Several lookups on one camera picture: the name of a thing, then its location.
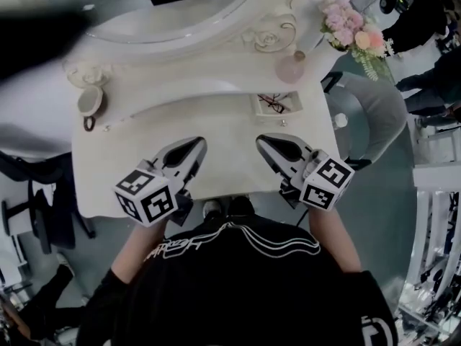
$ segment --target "pink flower bouquet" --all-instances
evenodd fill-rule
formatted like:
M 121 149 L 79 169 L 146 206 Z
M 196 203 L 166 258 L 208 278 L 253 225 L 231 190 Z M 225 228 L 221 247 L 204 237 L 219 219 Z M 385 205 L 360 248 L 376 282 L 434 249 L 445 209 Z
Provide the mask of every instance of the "pink flower bouquet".
M 381 30 L 365 22 L 362 15 L 345 0 L 326 1 L 321 4 L 321 11 L 325 14 L 321 32 L 331 46 L 340 51 L 350 50 L 367 75 L 376 81 L 375 66 L 382 68 L 384 64 L 380 58 L 384 58 L 386 52 L 393 54 L 392 43 L 386 42 Z

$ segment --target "decorative scroll carving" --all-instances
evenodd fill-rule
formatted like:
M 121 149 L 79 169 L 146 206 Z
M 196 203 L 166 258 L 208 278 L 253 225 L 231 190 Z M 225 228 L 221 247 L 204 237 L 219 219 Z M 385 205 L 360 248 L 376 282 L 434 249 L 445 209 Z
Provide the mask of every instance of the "decorative scroll carving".
M 275 53 L 295 45 L 300 31 L 296 13 L 300 13 L 309 4 L 309 0 L 286 0 L 285 5 L 277 6 L 273 12 L 245 31 L 241 36 L 243 42 L 261 53 Z
M 91 85 L 101 87 L 109 81 L 112 73 L 111 65 L 100 66 L 87 62 L 71 63 L 65 61 L 63 68 L 69 82 L 79 89 Z
M 292 45 L 296 38 L 296 19 L 285 6 L 266 15 L 242 34 L 246 45 L 261 53 L 274 53 Z

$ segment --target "person in black clothing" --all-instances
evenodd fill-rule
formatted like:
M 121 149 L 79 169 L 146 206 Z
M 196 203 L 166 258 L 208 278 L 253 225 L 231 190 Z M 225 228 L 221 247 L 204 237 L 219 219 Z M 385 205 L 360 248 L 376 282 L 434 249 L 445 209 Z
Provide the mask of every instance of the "person in black clothing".
M 338 213 L 309 207 L 312 235 L 228 215 L 164 240 L 166 220 L 137 225 L 90 299 L 77 346 L 397 345 L 393 316 Z
M 402 79 L 397 83 L 399 91 L 421 89 L 405 99 L 408 112 L 425 108 L 435 108 L 431 114 L 445 111 L 445 105 L 461 100 L 461 46 L 444 54 L 434 64 L 433 69 Z
M 56 308 L 61 293 L 74 277 L 67 259 L 59 253 L 56 256 L 60 265 L 55 276 L 19 313 L 5 298 L 0 301 L 9 323 L 8 338 L 11 346 L 37 345 L 35 341 L 53 340 L 55 332 L 59 329 L 80 325 L 83 306 Z
M 446 35 L 446 10 L 454 10 L 453 0 L 413 0 L 393 26 L 382 31 L 385 40 L 392 39 L 394 53 L 424 45 L 434 33 Z

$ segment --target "pink flower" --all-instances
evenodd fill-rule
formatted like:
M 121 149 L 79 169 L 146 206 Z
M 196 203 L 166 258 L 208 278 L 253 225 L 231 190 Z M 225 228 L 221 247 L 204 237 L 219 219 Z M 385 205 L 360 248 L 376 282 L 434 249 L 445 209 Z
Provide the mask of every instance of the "pink flower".
M 344 18 L 339 14 L 329 14 L 326 16 L 325 20 L 326 26 L 333 31 L 339 31 L 341 28 L 344 28 L 345 22 Z
M 359 12 L 356 12 L 353 9 L 347 9 L 346 16 L 347 16 L 347 22 L 350 26 L 352 26 L 353 30 L 357 28 L 362 28 L 363 17 Z
M 384 38 L 382 38 L 381 32 L 371 31 L 368 32 L 370 37 L 370 46 L 372 48 L 384 47 Z
M 370 37 L 370 46 L 372 48 L 379 48 L 384 46 L 384 38 L 380 29 L 374 25 L 365 25 L 363 30 L 368 33 Z
M 339 7 L 338 4 L 330 4 L 330 5 L 327 5 L 325 9 L 322 10 L 322 12 L 325 15 L 341 14 L 341 8 Z
M 352 31 L 348 30 L 347 28 L 343 28 L 342 30 L 334 32 L 333 36 L 343 46 L 351 45 L 354 42 L 354 35 L 352 34 Z
M 355 34 L 355 43 L 362 50 L 366 50 L 370 47 L 370 37 L 368 33 L 359 31 Z

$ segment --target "oval mirror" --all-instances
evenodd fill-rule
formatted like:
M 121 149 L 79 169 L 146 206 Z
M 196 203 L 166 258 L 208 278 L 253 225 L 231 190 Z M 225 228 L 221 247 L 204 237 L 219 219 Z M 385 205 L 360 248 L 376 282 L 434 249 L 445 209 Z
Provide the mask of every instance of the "oval mirror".
M 87 35 L 111 43 L 164 43 L 218 24 L 245 0 L 47 0 L 77 1 L 94 26 Z

